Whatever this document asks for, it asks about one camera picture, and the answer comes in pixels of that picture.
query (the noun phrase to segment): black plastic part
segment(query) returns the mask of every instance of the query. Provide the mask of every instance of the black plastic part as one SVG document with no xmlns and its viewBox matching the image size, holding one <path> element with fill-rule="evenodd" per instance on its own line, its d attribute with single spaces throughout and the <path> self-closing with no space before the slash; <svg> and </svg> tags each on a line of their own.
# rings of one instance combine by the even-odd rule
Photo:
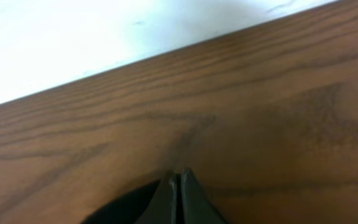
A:
<svg viewBox="0 0 358 224">
<path fill-rule="evenodd" d="M 227 224 L 207 200 L 191 169 L 181 175 L 181 197 L 186 224 Z"/>
<path fill-rule="evenodd" d="M 194 173 L 168 172 L 89 216 L 82 224 L 227 224 L 208 202 Z"/>
<path fill-rule="evenodd" d="M 177 178 L 168 172 L 161 180 L 149 206 L 135 224 L 176 224 Z"/>
<path fill-rule="evenodd" d="M 82 224 L 133 224 L 146 210 L 160 181 L 154 181 L 108 203 Z"/>
</svg>

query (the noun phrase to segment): table surface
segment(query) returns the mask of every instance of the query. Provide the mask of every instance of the table surface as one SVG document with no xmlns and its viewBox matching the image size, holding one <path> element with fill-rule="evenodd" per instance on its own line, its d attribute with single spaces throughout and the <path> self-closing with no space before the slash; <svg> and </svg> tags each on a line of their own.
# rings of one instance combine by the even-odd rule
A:
<svg viewBox="0 0 358 224">
<path fill-rule="evenodd" d="M 0 106 L 0 223 L 192 167 L 231 223 L 358 223 L 358 1 Z"/>
</svg>

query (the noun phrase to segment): wooden table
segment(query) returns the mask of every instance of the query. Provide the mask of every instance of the wooden table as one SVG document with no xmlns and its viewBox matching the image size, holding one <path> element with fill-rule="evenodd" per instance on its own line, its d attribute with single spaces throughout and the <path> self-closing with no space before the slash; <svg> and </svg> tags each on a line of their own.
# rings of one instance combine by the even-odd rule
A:
<svg viewBox="0 0 358 224">
<path fill-rule="evenodd" d="M 358 223 L 358 1 L 0 106 L 0 223 L 79 223 L 183 167 L 231 223 Z"/>
</svg>

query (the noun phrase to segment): white surface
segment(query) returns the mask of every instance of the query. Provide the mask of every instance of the white surface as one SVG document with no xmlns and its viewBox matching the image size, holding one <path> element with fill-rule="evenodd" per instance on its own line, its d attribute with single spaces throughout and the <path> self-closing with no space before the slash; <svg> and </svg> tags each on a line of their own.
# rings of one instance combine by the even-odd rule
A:
<svg viewBox="0 0 358 224">
<path fill-rule="evenodd" d="M 0 0 L 0 103 L 334 0 Z"/>
</svg>

